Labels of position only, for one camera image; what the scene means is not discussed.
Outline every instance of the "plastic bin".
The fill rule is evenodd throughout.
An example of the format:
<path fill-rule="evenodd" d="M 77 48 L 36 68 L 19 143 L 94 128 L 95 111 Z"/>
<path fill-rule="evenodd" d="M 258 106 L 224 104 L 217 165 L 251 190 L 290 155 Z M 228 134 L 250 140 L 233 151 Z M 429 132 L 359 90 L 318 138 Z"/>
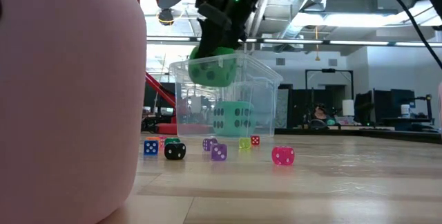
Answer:
<path fill-rule="evenodd" d="M 175 62 L 170 71 L 176 81 L 179 137 L 274 135 L 282 77 L 257 59 L 220 55 Z"/>

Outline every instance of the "green die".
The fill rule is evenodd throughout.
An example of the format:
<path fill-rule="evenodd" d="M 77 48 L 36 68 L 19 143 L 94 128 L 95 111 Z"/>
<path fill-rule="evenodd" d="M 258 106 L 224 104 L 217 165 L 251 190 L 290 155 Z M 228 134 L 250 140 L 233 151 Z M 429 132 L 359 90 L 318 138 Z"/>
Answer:
<path fill-rule="evenodd" d="M 198 62 L 195 59 L 198 47 L 192 50 L 189 64 L 189 77 L 195 84 L 203 86 L 225 87 L 232 83 L 236 76 L 236 59 L 223 59 L 221 64 L 218 61 Z M 217 48 L 214 55 L 226 55 L 234 53 L 231 48 Z"/>
<path fill-rule="evenodd" d="M 240 149 L 251 149 L 251 139 L 240 138 Z"/>
<path fill-rule="evenodd" d="M 180 143 L 181 140 L 179 138 L 167 138 L 164 141 L 164 146 L 166 146 L 167 144 L 171 144 L 171 143 Z"/>
<path fill-rule="evenodd" d="M 213 110 L 213 130 L 217 136 L 244 137 L 255 131 L 256 118 L 249 102 L 219 102 Z"/>

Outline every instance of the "ceiling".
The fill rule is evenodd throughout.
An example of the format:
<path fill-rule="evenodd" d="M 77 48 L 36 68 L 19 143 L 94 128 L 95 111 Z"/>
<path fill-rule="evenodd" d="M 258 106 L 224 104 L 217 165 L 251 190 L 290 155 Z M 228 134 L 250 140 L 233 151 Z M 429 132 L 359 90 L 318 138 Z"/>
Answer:
<path fill-rule="evenodd" d="M 378 9 L 393 9 L 396 13 L 400 13 L 401 9 L 394 0 L 375 0 Z M 249 30 L 249 37 L 274 37 L 278 38 L 281 32 L 291 23 L 294 17 L 292 4 L 294 0 L 261 0 L 258 4 L 258 10 L 255 16 L 251 16 L 247 26 Z M 146 16 L 147 32 L 149 36 L 195 36 L 201 35 L 201 28 L 197 22 L 197 18 L 201 17 L 197 9 L 194 7 L 195 0 L 182 0 L 178 5 L 172 8 L 175 21 L 171 26 L 164 26 L 158 21 L 157 15 L 160 9 L 157 7 L 155 0 L 141 0 L 141 7 Z M 345 3 L 343 0 L 327 0 L 327 7 L 341 8 L 345 11 L 345 6 L 351 4 Z M 418 10 L 414 12 L 415 15 L 420 15 L 422 12 Z M 428 21 L 433 15 L 421 16 L 422 21 Z M 321 24 L 319 26 L 301 26 L 300 32 L 296 38 L 305 39 L 339 39 L 339 40 L 398 40 L 398 41 L 413 41 L 419 40 L 414 30 L 410 27 L 408 19 L 403 19 L 396 28 L 379 28 L 379 27 L 364 27 L 364 28 L 349 28 L 341 26 L 327 26 Z M 433 35 L 431 27 L 422 27 L 427 37 Z M 316 46 L 303 46 L 302 50 L 305 52 L 312 51 Z M 328 46 L 323 50 L 340 51 L 342 53 L 351 52 L 352 49 L 344 46 Z"/>

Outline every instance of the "wooden floor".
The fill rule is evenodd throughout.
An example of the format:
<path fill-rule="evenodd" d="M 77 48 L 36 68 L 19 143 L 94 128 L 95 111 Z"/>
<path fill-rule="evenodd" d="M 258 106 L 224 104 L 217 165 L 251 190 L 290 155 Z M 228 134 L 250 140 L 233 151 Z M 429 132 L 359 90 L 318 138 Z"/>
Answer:
<path fill-rule="evenodd" d="M 438 144 L 276 136 L 251 151 L 230 141 L 211 162 L 201 140 L 182 142 L 181 161 L 140 149 L 132 195 L 100 224 L 442 223 Z M 273 165 L 275 144 L 295 149 L 294 166 Z"/>

